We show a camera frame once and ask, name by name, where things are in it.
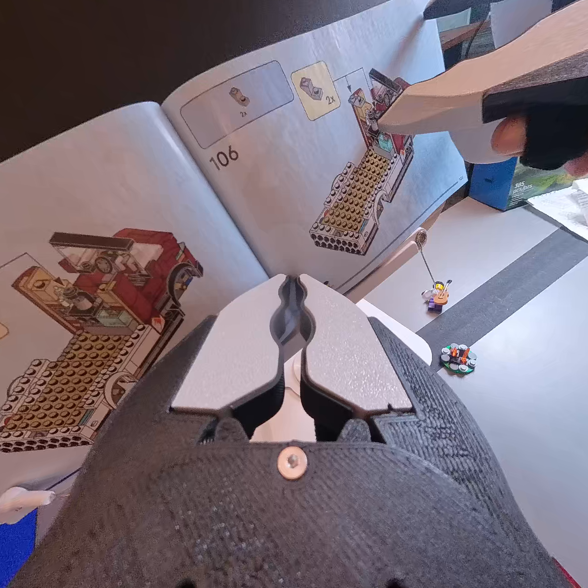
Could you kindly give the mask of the purple brick minifigure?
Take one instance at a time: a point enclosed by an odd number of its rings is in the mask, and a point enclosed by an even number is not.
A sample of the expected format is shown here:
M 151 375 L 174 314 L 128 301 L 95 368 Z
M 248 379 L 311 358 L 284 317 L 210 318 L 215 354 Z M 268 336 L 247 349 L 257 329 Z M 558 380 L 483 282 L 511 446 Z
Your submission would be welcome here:
M 427 305 L 427 312 L 441 313 L 444 306 L 448 302 L 449 287 L 452 284 L 452 279 L 443 281 L 435 281 L 433 286 L 422 292 L 421 296 Z

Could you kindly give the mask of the brick campfire build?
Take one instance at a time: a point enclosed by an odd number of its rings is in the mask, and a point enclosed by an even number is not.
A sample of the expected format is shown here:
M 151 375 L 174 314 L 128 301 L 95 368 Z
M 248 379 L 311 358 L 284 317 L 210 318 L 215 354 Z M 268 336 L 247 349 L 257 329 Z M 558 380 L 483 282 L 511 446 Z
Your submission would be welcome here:
M 448 371 L 466 375 L 475 371 L 477 355 L 465 344 L 451 343 L 440 350 L 440 363 Z

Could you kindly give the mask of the brick instruction booklet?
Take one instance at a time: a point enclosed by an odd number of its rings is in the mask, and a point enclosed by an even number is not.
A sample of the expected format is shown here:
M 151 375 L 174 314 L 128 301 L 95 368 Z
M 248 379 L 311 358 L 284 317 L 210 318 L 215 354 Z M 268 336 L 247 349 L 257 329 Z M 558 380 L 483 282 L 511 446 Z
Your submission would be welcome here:
M 448 133 L 381 122 L 444 70 L 387 1 L 1 164 L 1 493 L 73 473 L 135 382 L 277 274 L 364 298 L 465 182 Z

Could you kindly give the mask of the blue brick set box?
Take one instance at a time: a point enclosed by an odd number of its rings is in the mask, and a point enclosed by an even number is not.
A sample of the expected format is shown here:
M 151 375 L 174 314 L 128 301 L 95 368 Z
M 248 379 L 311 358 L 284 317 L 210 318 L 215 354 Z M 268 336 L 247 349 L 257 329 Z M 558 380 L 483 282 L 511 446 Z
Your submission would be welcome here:
M 468 195 L 486 206 L 507 211 L 524 206 L 532 197 L 570 187 L 574 180 L 562 168 L 529 168 L 515 157 L 494 164 L 474 164 Z

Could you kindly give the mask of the white paper bag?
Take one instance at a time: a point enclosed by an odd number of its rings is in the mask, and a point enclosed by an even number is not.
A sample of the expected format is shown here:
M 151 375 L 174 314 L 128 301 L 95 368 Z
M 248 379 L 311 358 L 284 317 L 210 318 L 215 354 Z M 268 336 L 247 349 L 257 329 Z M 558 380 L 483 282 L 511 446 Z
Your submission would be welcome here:
M 575 180 L 570 187 L 534 196 L 527 202 L 587 241 L 587 178 Z

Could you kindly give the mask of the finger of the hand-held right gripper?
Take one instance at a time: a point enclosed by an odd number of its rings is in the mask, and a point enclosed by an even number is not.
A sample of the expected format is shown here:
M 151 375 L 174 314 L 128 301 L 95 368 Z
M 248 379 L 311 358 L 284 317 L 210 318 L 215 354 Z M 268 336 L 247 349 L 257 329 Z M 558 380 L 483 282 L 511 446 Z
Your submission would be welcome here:
M 505 79 L 523 81 L 525 74 L 541 71 L 554 80 L 587 75 L 587 1 L 550 14 L 491 53 L 492 85 Z M 477 63 L 475 58 L 462 61 L 409 86 L 380 118 L 380 127 L 392 134 L 417 135 L 479 123 L 476 103 L 485 90 L 484 82 L 474 79 L 481 73 Z

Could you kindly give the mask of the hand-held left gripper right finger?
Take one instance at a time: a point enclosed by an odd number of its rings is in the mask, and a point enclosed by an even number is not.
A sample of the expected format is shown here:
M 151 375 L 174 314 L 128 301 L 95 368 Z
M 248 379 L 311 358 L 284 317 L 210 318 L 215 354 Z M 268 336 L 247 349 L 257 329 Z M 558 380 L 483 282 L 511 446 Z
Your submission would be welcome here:
M 336 290 L 302 274 L 297 279 L 300 332 L 300 400 L 317 440 L 336 440 L 359 419 L 368 439 L 380 440 L 377 417 L 414 415 L 414 404 L 368 316 Z

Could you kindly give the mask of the blue plastic storage bin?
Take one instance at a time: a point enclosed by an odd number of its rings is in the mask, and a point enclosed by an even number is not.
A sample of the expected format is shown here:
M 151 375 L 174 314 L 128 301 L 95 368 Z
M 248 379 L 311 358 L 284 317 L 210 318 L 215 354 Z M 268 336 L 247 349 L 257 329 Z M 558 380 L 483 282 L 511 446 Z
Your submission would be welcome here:
M 31 555 L 36 541 L 37 510 L 14 524 L 1 525 L 1 587 L 7 587 Z

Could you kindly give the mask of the person's right hand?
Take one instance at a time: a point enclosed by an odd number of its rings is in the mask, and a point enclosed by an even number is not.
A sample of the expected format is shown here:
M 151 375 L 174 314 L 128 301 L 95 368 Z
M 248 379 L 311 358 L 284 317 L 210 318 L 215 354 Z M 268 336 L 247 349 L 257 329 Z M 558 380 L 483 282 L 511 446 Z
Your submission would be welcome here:
M 492 150 L 504 156 L 521 156 L 526 148 L 527 118 L 510 116 L 501 121 L 491 138 Z

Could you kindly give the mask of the black partition panel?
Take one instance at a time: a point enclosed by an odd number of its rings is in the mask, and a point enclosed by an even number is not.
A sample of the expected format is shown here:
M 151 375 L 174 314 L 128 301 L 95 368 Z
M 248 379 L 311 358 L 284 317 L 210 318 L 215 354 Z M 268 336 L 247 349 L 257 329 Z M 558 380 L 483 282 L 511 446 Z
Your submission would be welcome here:
M 380 1 L 1 1 L 1 161 Z

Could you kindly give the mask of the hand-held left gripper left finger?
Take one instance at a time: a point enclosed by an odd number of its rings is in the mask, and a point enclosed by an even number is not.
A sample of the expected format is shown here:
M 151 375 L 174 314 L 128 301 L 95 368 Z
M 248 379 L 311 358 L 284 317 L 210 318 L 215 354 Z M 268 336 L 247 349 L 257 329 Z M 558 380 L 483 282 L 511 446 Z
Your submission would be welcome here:
M 204 338 L 171 410 L 236 419 L 248 438 L 285 395 L 283 311 L 289 277 L 276 275 L 223 308 Z

